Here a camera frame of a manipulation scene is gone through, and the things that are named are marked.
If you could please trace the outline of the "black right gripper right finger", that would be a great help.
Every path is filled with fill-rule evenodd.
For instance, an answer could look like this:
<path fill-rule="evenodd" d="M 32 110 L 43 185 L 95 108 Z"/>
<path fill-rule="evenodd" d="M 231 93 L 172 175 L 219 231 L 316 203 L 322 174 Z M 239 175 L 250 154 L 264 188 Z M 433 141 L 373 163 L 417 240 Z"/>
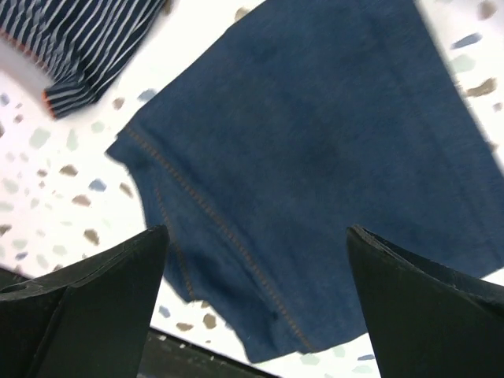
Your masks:
<path fill-rule="evenodd" d="M 503 376 L 503 288 L 360 226 L 346 247 L 382 377 Z"/>

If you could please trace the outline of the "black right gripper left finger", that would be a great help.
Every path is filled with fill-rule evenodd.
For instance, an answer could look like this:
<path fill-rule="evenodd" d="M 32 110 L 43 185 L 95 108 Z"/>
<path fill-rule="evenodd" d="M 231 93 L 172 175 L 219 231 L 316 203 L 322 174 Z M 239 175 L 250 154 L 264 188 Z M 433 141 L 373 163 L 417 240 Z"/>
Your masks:
<path fill-rule="evenodd" d="M 168 245 L 156 226 L 45 276 L 2 270 L 2 378 L 137 376 Z"/>

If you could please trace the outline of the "navy white striped underwear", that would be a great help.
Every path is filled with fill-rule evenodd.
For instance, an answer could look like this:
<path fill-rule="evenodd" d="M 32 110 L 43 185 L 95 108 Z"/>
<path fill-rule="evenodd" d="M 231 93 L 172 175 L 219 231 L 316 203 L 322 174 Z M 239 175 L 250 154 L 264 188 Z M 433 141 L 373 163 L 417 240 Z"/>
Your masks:
<path fill-rule="evenodd" d="M 163 1 L 3 1 L 1 36 L 49 76 L 43 102 L 61 119 L 101 99 L 164 8 Z"/>

